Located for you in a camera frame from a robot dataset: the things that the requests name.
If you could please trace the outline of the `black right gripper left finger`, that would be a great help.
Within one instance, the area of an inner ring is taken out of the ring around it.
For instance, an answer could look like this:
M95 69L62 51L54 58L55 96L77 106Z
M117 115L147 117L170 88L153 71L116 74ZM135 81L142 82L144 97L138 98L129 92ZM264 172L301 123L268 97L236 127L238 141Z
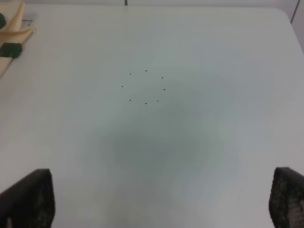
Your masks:
M2 228L50 228L55 196L49 169L37 169L0 194Z

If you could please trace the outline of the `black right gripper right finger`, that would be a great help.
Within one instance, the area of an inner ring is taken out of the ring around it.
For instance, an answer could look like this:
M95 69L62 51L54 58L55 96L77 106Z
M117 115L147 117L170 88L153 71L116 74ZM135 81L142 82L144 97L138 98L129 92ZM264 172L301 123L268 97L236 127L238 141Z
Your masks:
M268 209L275 228L304 226L304 176L288 167L274 171Z

